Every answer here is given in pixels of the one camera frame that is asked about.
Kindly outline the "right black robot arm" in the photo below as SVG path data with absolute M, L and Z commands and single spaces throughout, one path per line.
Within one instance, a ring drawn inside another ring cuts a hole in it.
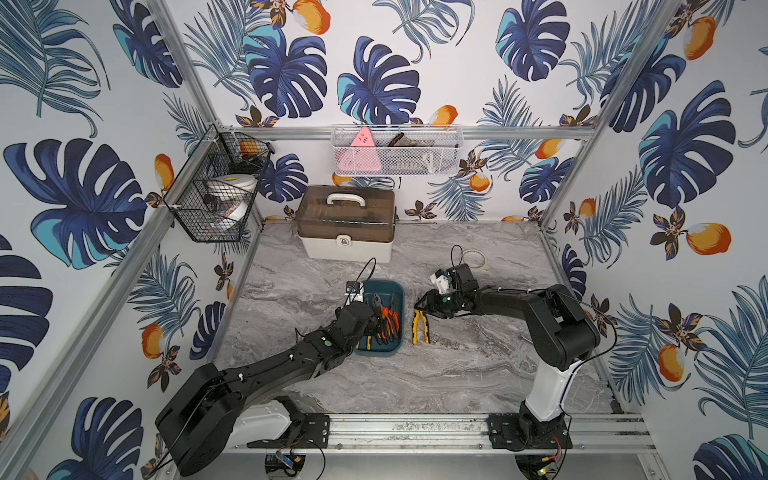
M 482 287 L 470 267 L 459 264 L 430 277 L 433 288 L 414 305 L 428 317 L 495 315 L 525 322 L 539 357 L 531 391 L 512 414 L 488 416 L 494 449 L 521 452 L 570 448 L 562 402 L 577 369 L 600 343 L 600 334 L 568 288 L 513 289 Z

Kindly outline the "yellow black combination pliers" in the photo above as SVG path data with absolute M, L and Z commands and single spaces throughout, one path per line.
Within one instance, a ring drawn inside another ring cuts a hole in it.
M 414 310 L 411 331 L 412 331 L 412 344 L 414 346 L 417 346 L 419 344 L 420 338 L 423 338 L 425 344 L 427 345 L 431 344 L 431 329 L 430 329 L 429 318 L 422 310 L 419 310 L 419 309 Z

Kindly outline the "teal plastic storage tray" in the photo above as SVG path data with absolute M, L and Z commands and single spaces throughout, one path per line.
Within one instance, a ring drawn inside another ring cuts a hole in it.
M 363 356 L 395 355 L 403 341 L 405 294 L 402 286 L 392 280 L 374 279 L 349 282 L 347 287 L 354 301 L 372 308 L 375 318 L 373 334 L 363 336 L 355 352 Z

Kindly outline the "small yellow black pliers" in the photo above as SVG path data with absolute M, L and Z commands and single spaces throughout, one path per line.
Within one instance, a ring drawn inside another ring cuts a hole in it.
M 372 351 L 373 350 L 373 336 L 364 336 L 357 344 L 357 350 Z

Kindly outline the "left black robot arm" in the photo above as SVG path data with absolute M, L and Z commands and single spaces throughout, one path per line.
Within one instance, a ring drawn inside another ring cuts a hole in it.
M 195 369 L 155 420 L 179 474 L 190 476 L 210 465 L 247 407 L 338 367 L 363 337 L 376 334 L 378 323 L 371 306 L 353 301 L 338 308 L 329 325 L 271 357 L 225 370 L 212 363 Z

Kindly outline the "orange long nose pliers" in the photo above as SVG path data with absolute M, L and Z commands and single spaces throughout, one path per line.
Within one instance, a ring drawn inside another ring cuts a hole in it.
M 400 339 L 399 317 L 397 313 L 383 305 L 383 301 L 378 294 L 372 297 L 372 307 L 377 318 L 376 341 L 380 345 L 387 345 L 390 342 Z

